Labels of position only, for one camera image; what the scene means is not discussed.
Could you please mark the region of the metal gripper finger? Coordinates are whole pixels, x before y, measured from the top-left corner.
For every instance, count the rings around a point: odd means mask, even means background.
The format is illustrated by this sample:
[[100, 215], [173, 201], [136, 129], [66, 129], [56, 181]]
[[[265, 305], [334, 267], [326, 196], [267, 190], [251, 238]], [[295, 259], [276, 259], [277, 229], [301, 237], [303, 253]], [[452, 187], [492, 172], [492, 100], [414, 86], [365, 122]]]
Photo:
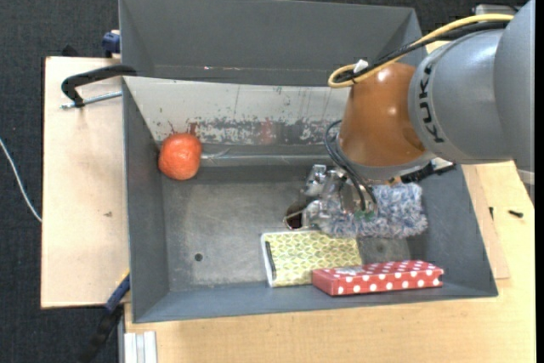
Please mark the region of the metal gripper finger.
[[304, 226], [323, 226], [329, 220], [329, 212], [321, 200], [310, 202], [303, 210]]
[[314, 164], [305, 179], [302, 192], [305, 196], [319, 196], [324, 188], [327, 175], [327, 166]]

